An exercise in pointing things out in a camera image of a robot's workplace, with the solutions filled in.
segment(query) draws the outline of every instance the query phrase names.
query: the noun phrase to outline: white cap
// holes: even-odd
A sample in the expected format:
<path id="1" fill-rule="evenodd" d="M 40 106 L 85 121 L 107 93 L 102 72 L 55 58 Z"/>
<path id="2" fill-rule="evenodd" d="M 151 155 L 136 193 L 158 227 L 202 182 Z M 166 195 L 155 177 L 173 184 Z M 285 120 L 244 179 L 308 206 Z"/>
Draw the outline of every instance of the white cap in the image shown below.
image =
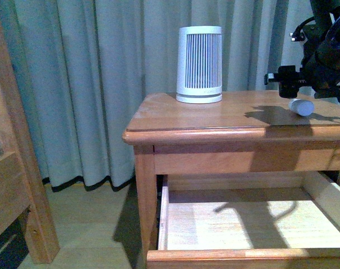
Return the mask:
<path id="1" fill-rule="evenodd" d="M 288 103 L 288 107 L 291 111 L 297 113 L 300 116 L 307 117 L 315 110 L 315 105 L 311 101 L 302 99 L 292 99 Z"/>

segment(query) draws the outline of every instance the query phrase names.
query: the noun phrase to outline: vertical grille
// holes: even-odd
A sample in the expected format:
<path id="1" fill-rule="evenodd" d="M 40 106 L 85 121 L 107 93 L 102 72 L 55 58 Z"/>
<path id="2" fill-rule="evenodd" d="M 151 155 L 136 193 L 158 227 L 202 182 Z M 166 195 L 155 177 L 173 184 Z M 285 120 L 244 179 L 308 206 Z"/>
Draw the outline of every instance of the vertical grille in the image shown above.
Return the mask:
<path id="1" fill-rule="evenodd" d="M 186 36 L 186 88 L 212 88 L 222 85 L 221 35 Z"/>

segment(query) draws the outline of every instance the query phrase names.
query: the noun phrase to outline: gray curtain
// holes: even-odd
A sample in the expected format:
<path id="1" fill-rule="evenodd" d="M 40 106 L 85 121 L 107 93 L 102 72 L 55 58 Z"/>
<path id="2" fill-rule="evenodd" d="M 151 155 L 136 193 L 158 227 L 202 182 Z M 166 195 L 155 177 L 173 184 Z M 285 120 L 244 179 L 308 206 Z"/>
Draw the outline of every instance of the gray curtain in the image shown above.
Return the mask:
<path id="1" fill-rule="evenodd" d="M 312 11 L 302 0 L 0 0 L 0 16 L 43 178 L 119 186 L 134 173 L 122 132 L 146 94 L 176 91 L 180 27 L 221 26 L 223 90 L 265 90 L 265 73 L 299 67 L 288 34 Z"/>

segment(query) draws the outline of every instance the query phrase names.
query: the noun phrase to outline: white cylindrical device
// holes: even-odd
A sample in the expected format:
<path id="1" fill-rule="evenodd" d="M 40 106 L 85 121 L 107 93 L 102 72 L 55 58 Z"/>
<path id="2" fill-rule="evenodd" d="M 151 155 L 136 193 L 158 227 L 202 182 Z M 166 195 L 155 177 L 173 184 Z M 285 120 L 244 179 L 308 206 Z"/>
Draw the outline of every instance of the white cylindrical device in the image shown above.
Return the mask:
<path id="1" fill-rule="evenodd" d="M 180 28 L 176 100 L 205 104 L 221 99 L 221 27 Z"/>

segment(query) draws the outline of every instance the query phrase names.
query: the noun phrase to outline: black equipment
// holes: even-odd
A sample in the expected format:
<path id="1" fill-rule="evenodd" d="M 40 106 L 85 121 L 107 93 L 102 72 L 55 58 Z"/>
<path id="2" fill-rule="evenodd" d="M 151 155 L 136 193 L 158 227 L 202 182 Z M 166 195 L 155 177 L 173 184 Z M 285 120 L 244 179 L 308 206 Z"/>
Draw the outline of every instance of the black equipment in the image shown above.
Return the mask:
<path id="1" fill-rule="evenodd" d="M 315 98 L 336 97 L 340 103 L 340 0 L 310 0 L 314 17 L 290 34 L 292 41 L 306 41 L 302 67 L 280 66 L 265 75 L 265 85 L 279 83 L 279 95 L 296 98 L 300 87 L 311 86 Z"/>

